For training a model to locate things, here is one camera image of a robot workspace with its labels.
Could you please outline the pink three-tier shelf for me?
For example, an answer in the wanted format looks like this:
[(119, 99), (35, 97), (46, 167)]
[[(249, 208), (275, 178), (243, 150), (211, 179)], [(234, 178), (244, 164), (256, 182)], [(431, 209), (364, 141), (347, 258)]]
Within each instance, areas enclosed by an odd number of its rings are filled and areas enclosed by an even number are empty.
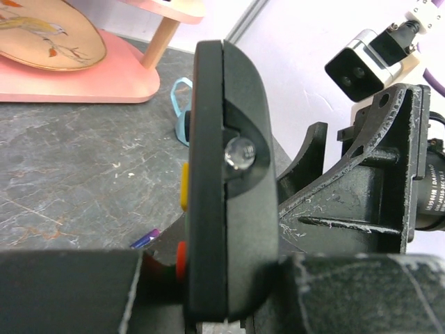
[(77, 71), (43, 70), (1, 55), (2, 102), (141, 103), (160, 87), (157, 65), (180, 24), (198, 24), (201, 1), (133, 1), (132, 6), (161, 16), (145, 51), (98, 29), (107, 55), (93, 67)]

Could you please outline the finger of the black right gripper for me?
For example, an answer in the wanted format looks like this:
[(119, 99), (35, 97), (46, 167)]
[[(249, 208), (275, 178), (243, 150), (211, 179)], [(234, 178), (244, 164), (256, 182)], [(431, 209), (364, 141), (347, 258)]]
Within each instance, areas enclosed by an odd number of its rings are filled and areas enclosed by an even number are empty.
[(296, 157), (277, 178), (280, 205), (323, 174), (326, 140), (327, 123), (316, 122), (308, 127)]

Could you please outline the light blue mug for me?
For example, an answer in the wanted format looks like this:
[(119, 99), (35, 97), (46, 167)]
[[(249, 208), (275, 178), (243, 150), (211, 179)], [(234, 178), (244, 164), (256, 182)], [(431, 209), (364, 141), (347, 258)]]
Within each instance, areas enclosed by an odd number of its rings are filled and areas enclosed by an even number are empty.
[[(188, 97), (187, 104), (184, 108), (179, 106), (176, 90), (180, 85), (185, 85), (188, 89)], [(172, 89), (170, 90), (170, 101), (172, 103), (173, 111), (177, 117), (177, 121), (175, 124), (175, 135), (177, 140), (184, 144), (185, 146), (189, 146), (189, 129), (190, 129), (190, 116), (192, 109), (192, 92), (193, 92), (193, 82), (186, 78), (182, 77), (173, 84)]]

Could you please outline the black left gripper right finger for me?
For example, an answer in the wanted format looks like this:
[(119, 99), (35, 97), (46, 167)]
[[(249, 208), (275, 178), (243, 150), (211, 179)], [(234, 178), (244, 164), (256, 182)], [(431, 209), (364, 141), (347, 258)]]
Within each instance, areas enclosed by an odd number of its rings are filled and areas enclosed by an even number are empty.
[(428, 255), (293, 255), (247, 333), (443, 333), (444, 261)]

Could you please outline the beige bird-painted bowl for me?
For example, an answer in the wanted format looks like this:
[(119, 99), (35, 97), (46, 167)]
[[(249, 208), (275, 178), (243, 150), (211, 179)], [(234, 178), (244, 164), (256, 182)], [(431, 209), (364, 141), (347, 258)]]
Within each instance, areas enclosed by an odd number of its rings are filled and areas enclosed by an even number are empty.
[(51, 71), (77, 71), (105, 59), (94, 24), (66, 1), (2, 1), (1, 55)]

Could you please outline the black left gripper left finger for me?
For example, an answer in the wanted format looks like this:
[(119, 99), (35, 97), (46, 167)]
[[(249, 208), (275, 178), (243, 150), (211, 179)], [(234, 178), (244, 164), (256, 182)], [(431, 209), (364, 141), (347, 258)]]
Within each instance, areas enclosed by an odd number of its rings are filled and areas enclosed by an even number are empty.
[(143, 250), (1, 252), (2, 333), (186, 333), (175, 271)]

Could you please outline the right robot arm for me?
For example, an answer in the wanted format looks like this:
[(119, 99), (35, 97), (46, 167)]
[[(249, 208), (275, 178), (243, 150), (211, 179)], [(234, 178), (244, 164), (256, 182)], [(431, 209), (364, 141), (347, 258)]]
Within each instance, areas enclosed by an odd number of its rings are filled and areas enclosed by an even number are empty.
[(280, 175), (280, 253), (404, 253), (416, 231), (444, 229), (444, 144), (428, 138), (430, 89), (398, 83), (337, 134), (325, 170), (327, 124), (312, 124)]

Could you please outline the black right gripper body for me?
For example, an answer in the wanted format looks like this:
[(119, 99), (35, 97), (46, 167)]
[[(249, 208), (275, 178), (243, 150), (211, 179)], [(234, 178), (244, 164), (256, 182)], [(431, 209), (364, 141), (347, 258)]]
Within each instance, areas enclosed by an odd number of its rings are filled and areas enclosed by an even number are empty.
[(338, 133), (340, 160), (279, 204), (280, 253), (404, 253), (426, 176), (430, 89), (398, 83)]

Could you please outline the black remote control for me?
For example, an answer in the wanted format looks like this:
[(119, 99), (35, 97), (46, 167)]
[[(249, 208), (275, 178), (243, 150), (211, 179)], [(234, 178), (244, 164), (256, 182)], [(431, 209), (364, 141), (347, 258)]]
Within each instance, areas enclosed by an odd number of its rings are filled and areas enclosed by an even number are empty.
[(187, 193), (184, 313), (243, 319), (274, 282), (279, 216), (264, 85), (227, 41), (196, 46)]

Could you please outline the blue purple battery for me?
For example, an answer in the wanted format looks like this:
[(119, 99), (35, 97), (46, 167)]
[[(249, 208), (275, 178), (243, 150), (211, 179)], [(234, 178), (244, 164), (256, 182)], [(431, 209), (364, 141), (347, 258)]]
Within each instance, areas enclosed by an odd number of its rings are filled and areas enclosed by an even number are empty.
[(146, 247), (150, 242), (155, 240), (160, 235), (160, 231), (158, 229), (153, 229), (147, 234), (144, 234), (141, 238), (136, 240), (130, 245), (132, 249), (139, 249)]

